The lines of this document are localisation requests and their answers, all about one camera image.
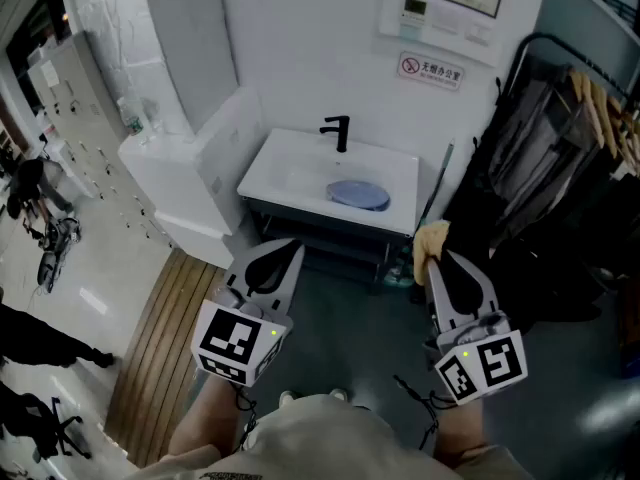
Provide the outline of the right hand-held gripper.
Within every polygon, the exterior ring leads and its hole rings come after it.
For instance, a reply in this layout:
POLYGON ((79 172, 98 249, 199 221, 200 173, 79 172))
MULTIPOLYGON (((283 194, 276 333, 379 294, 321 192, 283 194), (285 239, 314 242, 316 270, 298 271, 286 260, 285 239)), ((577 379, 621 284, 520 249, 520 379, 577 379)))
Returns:
POLYGON ((499 311, 494 286, 476 265, 445 250, 430 258, 429 277, 434 309, 429 310, 435 337, 424 344, 428 369, 444 384, 459 406, 493 395, 528 376, 521 333, 499 311), (458 314, 473 315, 455 324, 458 314))

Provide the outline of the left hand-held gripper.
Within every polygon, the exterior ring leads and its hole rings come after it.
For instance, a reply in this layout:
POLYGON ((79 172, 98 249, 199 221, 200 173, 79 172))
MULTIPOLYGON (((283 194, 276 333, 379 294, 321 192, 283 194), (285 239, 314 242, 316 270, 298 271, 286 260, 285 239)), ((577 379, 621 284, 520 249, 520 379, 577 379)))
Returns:
POLYGON ((226 285, 202 302, 191 341, 196 367, 234 384, 253 386, 293 328, 291 309, 305 246, 271 240, 239 255, 226 285), (257 291, 257 304, 238 291, 257 291))

